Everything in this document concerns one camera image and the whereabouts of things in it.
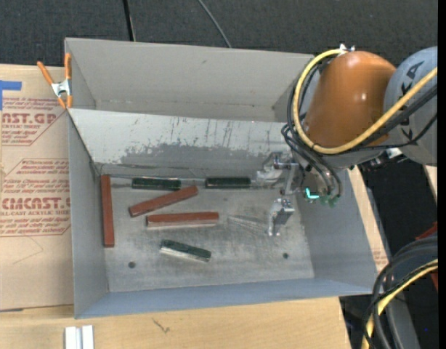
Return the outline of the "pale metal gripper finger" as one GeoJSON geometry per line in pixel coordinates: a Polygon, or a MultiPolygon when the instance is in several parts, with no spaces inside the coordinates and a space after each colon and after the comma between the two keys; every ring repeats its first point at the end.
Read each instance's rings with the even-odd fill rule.
{"type": "Polygon", "coordinates": [[[289,199],[280,198],[278,201],[279,209],[275,211],[275,235],[280,235],[280,229],[287,223],[295,209],[289,199]]]}
{"type": "Polygon", "coordinates": [[[269,236],[277,236],[279,234],[279,231],[277,229],[277,218],[282,209],[283,206],[281,204],[281,199],[278,198],[274,200],[269,210],[269,226],[267,230],[269,236]]]}

